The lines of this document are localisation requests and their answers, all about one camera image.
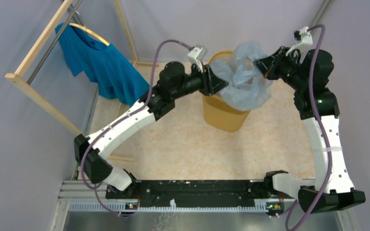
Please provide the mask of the light blue trash bag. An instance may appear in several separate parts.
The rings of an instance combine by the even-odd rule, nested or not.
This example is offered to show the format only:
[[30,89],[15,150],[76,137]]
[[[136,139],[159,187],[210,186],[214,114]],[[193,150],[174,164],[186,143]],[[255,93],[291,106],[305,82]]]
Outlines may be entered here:
[[259,42],[247,41],[233,50],[227,62],[215,60],[210,64],[213,73],[228,82],[228,86],[219,91],[228,105],[239,111],[250,111],[271,98],[273,81],[264,78],[253,64],[254,60],[265,57]]

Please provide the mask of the yellow mesh trash bin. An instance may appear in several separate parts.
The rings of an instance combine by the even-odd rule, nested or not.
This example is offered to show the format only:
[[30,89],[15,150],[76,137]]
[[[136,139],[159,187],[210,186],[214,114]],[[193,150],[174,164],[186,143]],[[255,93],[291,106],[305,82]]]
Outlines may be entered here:
[[250,111],[240,111],[228,105],[219,95],[202,96],[204,120],[226,132],[239,131]]

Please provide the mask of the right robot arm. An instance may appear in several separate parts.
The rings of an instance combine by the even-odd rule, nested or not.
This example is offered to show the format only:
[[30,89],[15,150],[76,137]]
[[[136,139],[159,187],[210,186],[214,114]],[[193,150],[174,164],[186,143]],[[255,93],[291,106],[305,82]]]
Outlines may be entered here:
[[280,47],[274,54],[257,59],[254,66],[268,80],[283,80],[294,89],[294,105],[304,124],[314,158],[316,178],[308,183],[284,170],[266,173],[264,194],[281,193],[296,199],[305,212],[322,213],[354,207],[366,201],[349,177],[339,133],[339,106],[327,88],[334,69],[332,55],[310,50],[299,62]]

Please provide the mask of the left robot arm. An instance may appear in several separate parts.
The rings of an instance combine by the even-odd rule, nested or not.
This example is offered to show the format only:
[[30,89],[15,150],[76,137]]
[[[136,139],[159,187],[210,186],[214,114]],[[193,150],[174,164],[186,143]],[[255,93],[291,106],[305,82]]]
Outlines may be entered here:
[[212,96],[228,86],[228,81],[216,76],[208,64],[191,73],[180,62],[169,62],[159,73],[157,84],[147,91],[119,118],[88,136],[74,138],[75,159],[80,165],[85,184],[96,189],[106,183],[117,189],[124,199],[133,197],[135,186],[129,172],[108,162],[111,153],[142,128],[158,121],[175,108],[175,100],[200,92]]

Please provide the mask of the blue t-shirt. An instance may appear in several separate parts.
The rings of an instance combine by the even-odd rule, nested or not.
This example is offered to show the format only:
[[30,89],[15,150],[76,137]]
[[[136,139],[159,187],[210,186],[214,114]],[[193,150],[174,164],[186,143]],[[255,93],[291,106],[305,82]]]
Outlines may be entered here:
[[66,26],[58,42],[72,75],[84,72],[98,84],[100,96],[133,105],[148,91],[149,83],[113,44],[105,45],[74,26]]

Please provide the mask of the wooden clothes hanger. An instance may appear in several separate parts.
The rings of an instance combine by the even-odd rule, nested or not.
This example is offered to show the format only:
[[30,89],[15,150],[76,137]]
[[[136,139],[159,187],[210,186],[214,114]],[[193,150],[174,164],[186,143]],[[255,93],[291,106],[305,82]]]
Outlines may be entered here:
[[105,44],[106,46],[109,46],[110,43],[108,41],[106,41],[104,38],[102,38],[100,35],[98,35],[97,33],[93,32],[92,30],[88,29],[86,26],[82,26],[82,25],[79,25],[77,23],[69,23],[70,26],[73,26],[73,27],[76,27],[76,28],[79,28],[80,30],[84,31],[85,33],[91,35],[92,37],[94,37],[95,39],[97,39],[98,41],[102,42],[103,44]]

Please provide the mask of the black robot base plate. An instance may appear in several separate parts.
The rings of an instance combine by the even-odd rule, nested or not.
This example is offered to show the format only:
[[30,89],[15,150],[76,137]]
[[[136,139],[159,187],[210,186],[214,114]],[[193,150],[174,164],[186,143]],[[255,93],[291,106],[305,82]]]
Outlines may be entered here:
[[130,199],[140,207],[166,207],[171,200],[179,208],[251,207],[259,199],[288,198],[261,180],[137,180],[124,191],[106,192],[106,199]]

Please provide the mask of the aluminium frame rail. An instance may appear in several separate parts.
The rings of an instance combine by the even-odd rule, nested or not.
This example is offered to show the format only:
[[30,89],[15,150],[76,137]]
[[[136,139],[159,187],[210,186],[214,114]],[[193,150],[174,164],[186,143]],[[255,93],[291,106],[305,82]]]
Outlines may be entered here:
[[115,191],[111,186],[101,185],[95,190],[87,188],[81,180],[65,181],[61,187],[59,199],[69,200],[71,209],[82,211],[111,211],[120,213],[124,216],[135,212],[247,212],[265,213],[270,216],[280,216],[286,214],[290,207],[288,202],[293,202],[293,198],[282,199],[276,202],[275,199],[255,200],[255,206],[251,207],[194,207],[179,208],[174,200],[166,207],[140,207],[140,203],[130,199],[116,200],[106,199],[106,192]]

